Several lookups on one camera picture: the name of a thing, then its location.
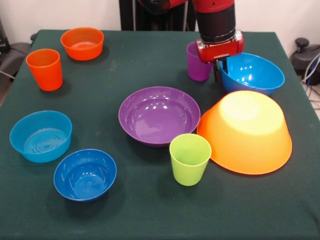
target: green table cover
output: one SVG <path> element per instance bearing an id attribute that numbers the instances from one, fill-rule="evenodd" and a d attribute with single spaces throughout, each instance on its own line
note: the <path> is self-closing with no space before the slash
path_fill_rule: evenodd
<path id="1" fill-rule="evenodd" d="M 226 93 L 187 74 L 186 47 L 197 32 L 104 31 L 103 53 L 79 62 L 60 43 L 62 30 L 41 30 L 32 50 L 60 52 L 63 86 L 41 91 L 24 62 L 0 107 L 0 238 L 33 240 L 319 239 L 320 124 L 275 33 L 245 32 L 245 52 L 281 68 L 285 84 L 271 97 L 282 107 L 293 141 L 287 164 L 271 174 L 236 174 L 209 162 L 193 187 L 173 178 L 168 148 L 131 139 L 118 109 L 131 93 L 168 86 L 191 95 L 203 114 Z M 14 124 L 56 110 L 73 123 L 67 153 L 50 163 L 24 159 L 10 145 Z M 92 203 L 64 199 L 53 184 L 58 163 L 86 148 L 109 153 L 117 177 Z"/>

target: bowl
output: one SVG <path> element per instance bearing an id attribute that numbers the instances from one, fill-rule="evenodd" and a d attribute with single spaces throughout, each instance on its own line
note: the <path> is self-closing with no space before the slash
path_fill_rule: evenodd
<path id="1" fill-rule="evenodd" d="M 66 115 L 58 111 L 38 111 L 13 126 L 10 143 L 27 160 L 47 163 L 68 150 L 71 133 L 72 123 Z"/>
<path id="2" fill-rule="evenodd" d="M 240 174 L 274 172 L 292 152 L 282 109 L 254 91 L 226 95 L 202 116 L 197 134 L 210 143 L 215 163 Z"/>
<path id="3" fill-rule="evenodd" d="M 200 120 L 196 101 L 165 86 L 138 90 L 121 104 L 118 119 L 133 139 L 151 147 L 167 147 L 181 134 L 192 133 Z"/>
<path id="4" fill-rule="evenodd" d="M 70 58 L 88 61 L 101 54 L 104 33 L 92 27 L 78 27 L 66 31 L 60 41 Z"/>
<path id="5" fill-rule="evenodd" d="M 64 158 L 53 176 L 55 189 L 66 199 L 92 202 L 103 196 L 116 179 L 117 166 L 107 153 L 83 149 Z"/>
<path id="6" fill-rule="evenodd" d="M 280 68 L 260 56 L 240 53 L 227 57 L 226 62 L 228 73 L 222 67 L 220 72 L 228 93 L 249 90 L 269 96 L 285 83 L 285 75 Z"/>

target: purple plate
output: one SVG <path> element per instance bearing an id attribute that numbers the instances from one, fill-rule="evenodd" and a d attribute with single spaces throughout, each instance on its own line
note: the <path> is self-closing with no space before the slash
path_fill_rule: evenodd
<path id="1" fill-rule="evenodd" d="M 178 135 L 192 133 L 200 121 L 197 102 L 175 88 L 154 86 L 138 90 L 120 106 L 124 131 L 152 147 L 167 147 Z"/>

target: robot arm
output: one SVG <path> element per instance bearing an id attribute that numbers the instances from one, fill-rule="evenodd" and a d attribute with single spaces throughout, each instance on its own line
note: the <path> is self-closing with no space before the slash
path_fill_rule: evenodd
<path id="1" fill-rule="evenodd" d="M 162 14 L 187 0 L 138 0 L 149 12 Z M 219 44 L 236 32 L 235 0 L 193 0 L 201 40 Z"/>
<path id="2" fill-rule="evenodd" d="M 187 0 L 138 0 L 149 12 L 162 14 Z M 201 39 L 196 40 L 199 58 L 213 63 L 216 82 L 220 65 L 227 71 L 226 57 L 244 50 L 244 37 L 236 30 L 235 0 L 192 0 Z"/>

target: blue bowl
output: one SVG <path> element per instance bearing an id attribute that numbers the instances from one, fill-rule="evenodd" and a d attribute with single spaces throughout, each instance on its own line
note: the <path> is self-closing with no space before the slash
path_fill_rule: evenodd
<path id="1" fill-rule="evenodd" d="M 66 199 L 92 202 L 112 186 L 117 166 L 107 153 L 96 149 L 76 151 L 56 167 L 53 182 L 55 189 Z"/>
<path id="2" fill-rule="evenodd" d="M 72 123 L 57 111 L 38 111 L 19 120 L 10 133 L 15 150 L 34 163 L 61 157 L 70 147 Z"/>
<path id="3" fill-rule="evenodd" d="M 221 77 L 228 93 L 249 90 L 269 96 L 285 83 L 280 68 L 260 56 L 240 53 L 227 57 L 226 62 L 228 73 L 221 68 Z"/>

